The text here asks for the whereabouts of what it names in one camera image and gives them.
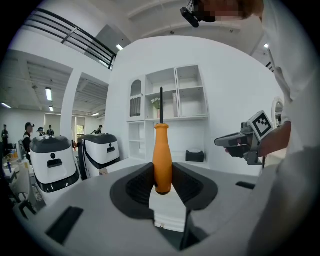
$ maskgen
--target person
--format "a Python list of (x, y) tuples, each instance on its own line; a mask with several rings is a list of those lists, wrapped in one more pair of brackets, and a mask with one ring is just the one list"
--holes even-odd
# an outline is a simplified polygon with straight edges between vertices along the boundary
[(25, 133), (22, 139), (23, 147), (26, 152), (26, 159), (29, 160), (30, 164), (31, 164), (31, 158), (29, 153), (30, 153), (31, 133), (34, 131), (34, 127), (35, 127), (34, 124), (27, 122), (24, 126)]
[(282, 126), (273, 130), (261, 142), (259, 157), (289, 148), (287, 154), (303, 150), (302, 142), (291, 122), (290, 106), (310, 85), (319, 83), (318, 54), (303, 27), (278, 0), (197, 0), (195, 11), (208, 17), (228, 17), (245, 20), (259, 17), (267, 37), (268, 54), (275, 78), (284, 94)]
[(39, 129), (37, 130), (37, 132), (39, 132), (39, 136), (45, 136), (46, 134), (44, 133), (44, 129), (42, 127), (39, 127)]
[(3, 142), (3, 155), (6, 156), (8, 151), (8, 139), (9, 132), (7, 131), (7, 125), (3, 125), (3, 131), (1, 132), (2, 142)]
[(51, 124), (49, 125), (49, 129), (46, 131), (46, 135), (55, 136), (55, 131), (52, 129)]
[(102, 134), (102, 128), (103, 126), (100, 124), (99, 129), (95, 132), (95, 134)]

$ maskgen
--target cap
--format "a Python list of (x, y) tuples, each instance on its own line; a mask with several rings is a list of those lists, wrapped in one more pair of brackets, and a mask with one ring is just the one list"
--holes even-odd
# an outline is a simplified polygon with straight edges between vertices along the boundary
[(24, 128), (27, 129), (27, 127), (29, 127), (29, 126), (35, 127), (35, 125), (34, 125), (33, 123), (27, 122), (27, 123), (25, 124)]

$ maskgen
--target white pillar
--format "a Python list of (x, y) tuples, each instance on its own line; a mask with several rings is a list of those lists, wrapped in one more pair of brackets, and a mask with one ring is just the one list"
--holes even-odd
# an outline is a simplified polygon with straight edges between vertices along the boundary
[(74, 109), (75, 96), (82, 72), (73, 70), (65, 89), (61, 110), (60, 134), (72, 140), (72, 112)]

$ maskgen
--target black railing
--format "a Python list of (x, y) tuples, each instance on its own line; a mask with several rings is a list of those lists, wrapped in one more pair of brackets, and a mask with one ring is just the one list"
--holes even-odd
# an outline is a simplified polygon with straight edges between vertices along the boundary
[(85, 55), (112, 70), (117, 55), (102, 42), (65, 18), (50, 11), (36, 8), (25, 21), (24, 26), (60, 38), (62, 44), (69, 44), (68, 46), (73, 49), (84, 51)]

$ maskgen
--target black slot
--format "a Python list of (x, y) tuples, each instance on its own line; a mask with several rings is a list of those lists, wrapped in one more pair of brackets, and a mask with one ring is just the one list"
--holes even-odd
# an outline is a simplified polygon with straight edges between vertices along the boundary
[(62, 166), (61, 159), (55, 159), (55, 160), (48, 161), (48, 168), (53, 168), (53, 167), (57, 167), (57, 166)]
[(110, 152), (113, 152), (113, 151), (115, 151), (116, 149), (115, 149), (115, 147), (113, 146), (113, 147), (109, 147), (107, 150), (106, 150), (106, 153), (108, 154), (108, 153), (110, 153)]
[(253, 190), (256, 187), (255, 184), (244, 182), (244, 181), (239, 181), (236, 185), (239, 187), (243, 187), (245, 189), (248, 189), (248, 190)]
[(62, 245), (83, 212), (84, 210), (81, 208), (69, 206), (46, 234)]

